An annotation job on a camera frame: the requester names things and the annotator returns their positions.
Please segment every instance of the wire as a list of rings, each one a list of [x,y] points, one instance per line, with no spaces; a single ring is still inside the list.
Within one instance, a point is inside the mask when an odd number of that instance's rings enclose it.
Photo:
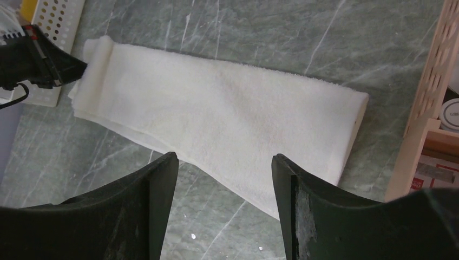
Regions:
[[[24,89],[25,95],[21,96],[21,97],[18,98],[18,99],[15,99],[15,100],[13,100],[13,101],[10,101],[10,102],[8,102],[8,103],[1,104],[1,105],[0,105],[0,109],[7,108],[7,107],[10,107],[10,106],[15,105],[15,104],[17,104],[17,103],[20,103],[20,102],[24,101],[24,100],[29,96],[29,88],[28,88],[25,84],[23,84],[23,83],[18,83],[17,85],[18,85],[18,86],[21,86],[21,87]]]

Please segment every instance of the red and white box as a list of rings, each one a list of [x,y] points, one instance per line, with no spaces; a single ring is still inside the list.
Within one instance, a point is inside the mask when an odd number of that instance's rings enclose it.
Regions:
[[[424,188],[459,188],[459,164],[421,155],[410,192]]]

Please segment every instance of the white towel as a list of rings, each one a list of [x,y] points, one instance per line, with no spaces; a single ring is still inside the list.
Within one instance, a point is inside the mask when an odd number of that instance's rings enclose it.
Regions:
[[[75,116],[140,145],[174,151],[279,219],[271,175],[282,153],[338,184],[368,95],[321,80],[88,40]]]

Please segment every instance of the jar lid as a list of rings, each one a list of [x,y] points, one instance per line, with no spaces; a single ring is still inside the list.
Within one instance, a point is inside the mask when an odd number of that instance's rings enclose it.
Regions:
[[[451,99],[442,105],[441,122],[452,130],[459,130],[459,99]]]

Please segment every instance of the marble surface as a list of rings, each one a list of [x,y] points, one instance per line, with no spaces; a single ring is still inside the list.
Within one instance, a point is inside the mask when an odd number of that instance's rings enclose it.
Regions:
[[[86,0],[73,54],[115,41],[317,77],[370,94],[340,187],[382,200],[442,1]],[[56,108],[25,106],[0,203],[60,203],[159,156]],[[181,164],[162,259],[285,259],[280,224]]]

